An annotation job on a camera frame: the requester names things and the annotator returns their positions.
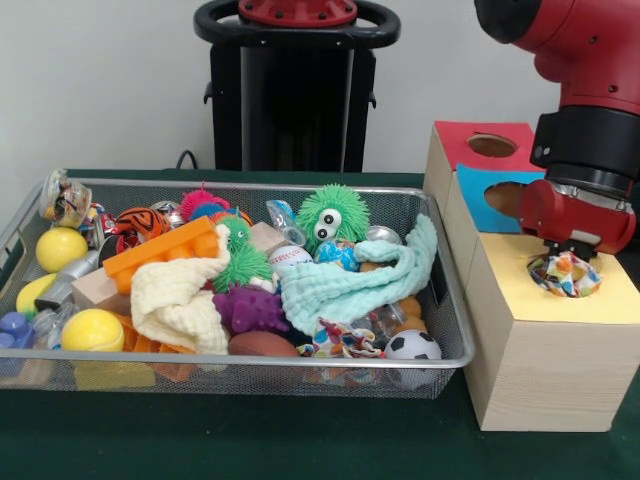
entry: green tablecloth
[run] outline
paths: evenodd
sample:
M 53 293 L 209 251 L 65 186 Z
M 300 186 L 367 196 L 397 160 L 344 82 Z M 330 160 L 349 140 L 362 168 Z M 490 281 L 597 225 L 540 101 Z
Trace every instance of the green tablecloth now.
M 419 175 L 74 176 L 420 187 Z M 640 478 L 640 379 L 604 434 L 483 433 L 462 372 L 435 401 L 0 392 L 5 478 Z

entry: metal basket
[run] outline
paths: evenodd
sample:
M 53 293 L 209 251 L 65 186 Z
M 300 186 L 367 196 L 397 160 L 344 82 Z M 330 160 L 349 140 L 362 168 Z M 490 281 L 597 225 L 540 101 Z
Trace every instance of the metal basket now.
M 199 183 L 78 179 L 93 190 L 107 211 L 179 202 Z M 206 188 L 246 211 L 254 221 L 269 221 L 265 202 L 284 199 L 294 209 L 313 186 L 209 183 Z M 455 369 L 474 354 L 471 327 L 438 208 L 419 190 L 356 188 L 368 203 L 371 222 L 405 236 L 418 213 L 436 226 L 438 256 L 429 286 L 418 295 L 429 333 L 442 360 L 315 359 L 252 356 L 101 353 L 0 350 L 0 388 L 110 390 L 300 396 L 436 398 Z M 20 289 L 44 275 L 35 245 L 50 224 L 37 213 L 36 187 L 0 237 L 0 313 L 15 309 Z

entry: white wall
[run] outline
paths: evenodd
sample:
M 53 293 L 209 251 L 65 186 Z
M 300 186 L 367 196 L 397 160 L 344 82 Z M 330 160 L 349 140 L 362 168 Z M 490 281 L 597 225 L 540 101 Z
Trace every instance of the white wall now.
M 192 149 L 213 166 L 204 0 L 0 2 L 0 226 L 56 165 L 166 168 Z M 383 0 L 401 40 L 379 50 L 366 171 L 421 172 L 436 119 L 528 121 L 558 88 L 500 46 L 472 0 Z

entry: mint green towel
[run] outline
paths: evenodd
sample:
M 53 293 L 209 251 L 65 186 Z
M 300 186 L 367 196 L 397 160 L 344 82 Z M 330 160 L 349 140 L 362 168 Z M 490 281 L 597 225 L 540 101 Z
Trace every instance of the mint green towel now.
M 312 335 L 319 317 L 351 323 L 382 305 L 415 295 L 429 283 L 438 251 L 436 229 L 429 217 L 418 215 L 406 243 L 402 246 L 378 240 L 357 244 L 359 262 L 397 261 L 394 267 L 367 273 L 346 272 L 332 263 L 279 268 L 287 319 L 301 332 Z

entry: red robot arm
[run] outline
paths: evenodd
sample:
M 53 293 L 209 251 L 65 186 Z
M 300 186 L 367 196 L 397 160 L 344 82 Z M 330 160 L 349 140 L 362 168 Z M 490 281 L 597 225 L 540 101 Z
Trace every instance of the red robot arm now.
M 559 111 L 540 117 L 520 225 L 555 250 L 617 253 L 633 237 L 627 201 L 640 176 L 640 2 L 475 0 L 483 29 L 535 55 L 561 84 Z

